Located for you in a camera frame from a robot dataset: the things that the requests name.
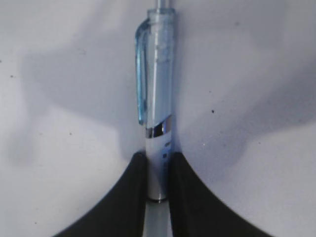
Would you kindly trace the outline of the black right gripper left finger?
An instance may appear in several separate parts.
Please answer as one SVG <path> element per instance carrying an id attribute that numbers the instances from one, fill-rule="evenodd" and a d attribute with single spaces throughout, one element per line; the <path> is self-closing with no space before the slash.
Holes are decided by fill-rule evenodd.
<path id="1" fill-rule="evenodd" d="M 141 237 L 147 199 L 147 165 L 135 153 L 113 188 L 84 216 L 57 237 Z"/>

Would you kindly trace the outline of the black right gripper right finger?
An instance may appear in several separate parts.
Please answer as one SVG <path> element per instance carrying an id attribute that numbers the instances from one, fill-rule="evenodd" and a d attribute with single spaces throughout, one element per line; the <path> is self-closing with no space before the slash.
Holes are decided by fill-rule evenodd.
<path id="1" fill-rule="evenodd" d="M 169 163 L 168 196 L 175 237 L 268 236 L 219 200 L 180 152 Z"/>

